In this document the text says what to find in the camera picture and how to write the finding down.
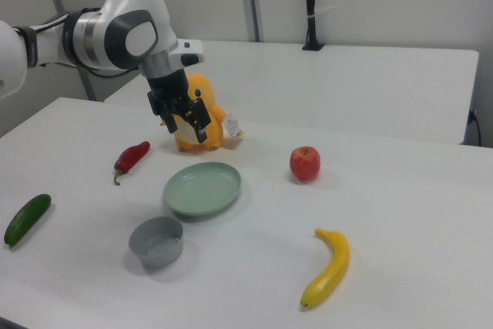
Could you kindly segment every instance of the red apple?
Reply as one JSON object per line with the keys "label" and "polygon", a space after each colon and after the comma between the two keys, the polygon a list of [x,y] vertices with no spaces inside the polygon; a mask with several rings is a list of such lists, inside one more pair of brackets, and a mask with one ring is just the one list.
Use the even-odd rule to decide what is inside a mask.
{"label": "red apple", "polygon": [[312,146],[301,146],[291,153],[290,168],[301,181],[314,179],[320,170],[320,154]]}

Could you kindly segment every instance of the toy tag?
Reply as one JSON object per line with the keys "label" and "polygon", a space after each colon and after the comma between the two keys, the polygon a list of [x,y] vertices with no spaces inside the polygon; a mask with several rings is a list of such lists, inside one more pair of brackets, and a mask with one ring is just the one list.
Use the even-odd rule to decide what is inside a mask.
{"label": "toy tag", "polygon": [[238,121],[233,118],[231,113],[228,113],[227,116],[224,117],[223,124],[233,138],[239,138],[243,135],[243,130],[240,129]]}

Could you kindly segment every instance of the cucumber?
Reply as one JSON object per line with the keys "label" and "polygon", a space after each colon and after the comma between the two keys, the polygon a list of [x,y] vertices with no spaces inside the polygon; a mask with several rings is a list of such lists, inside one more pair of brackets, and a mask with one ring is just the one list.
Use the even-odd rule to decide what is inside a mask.
{"label": "cucumber", "polygon": [[10,247],[19,242],[40,219],[52,203],[48,194],[39,194],[28,201],[14,216],[5,231],[3,240]]}

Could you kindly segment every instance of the yellow banana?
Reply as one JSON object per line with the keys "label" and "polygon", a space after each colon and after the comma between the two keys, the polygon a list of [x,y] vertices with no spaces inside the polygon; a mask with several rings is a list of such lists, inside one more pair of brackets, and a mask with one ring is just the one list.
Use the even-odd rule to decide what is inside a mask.
{"label": "yellow banana", "polygon": [[301,305],[304,307],[317,306],[327,298],[340,283],[349,266],[349,243],[343,234],[338,231],[316,229],[315,235],[329,245],[334,256],[303,292]]}

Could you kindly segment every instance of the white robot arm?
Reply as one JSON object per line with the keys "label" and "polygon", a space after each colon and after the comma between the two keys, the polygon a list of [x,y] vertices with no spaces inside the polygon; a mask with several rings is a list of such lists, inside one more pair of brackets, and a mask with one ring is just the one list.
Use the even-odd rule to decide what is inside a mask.
{"label": "white robot arm", "polygon": [[27,68],[62,63],[88,70],[138,69],[150,86],[149,102],[170,133],[173,115],[206,139],[203,101],[188,96],[184,68],[203,61],[202,43],[178,39],[164,0],[106,0],[46,24],[10,27],[0,21],[0,98],[20,89]]}

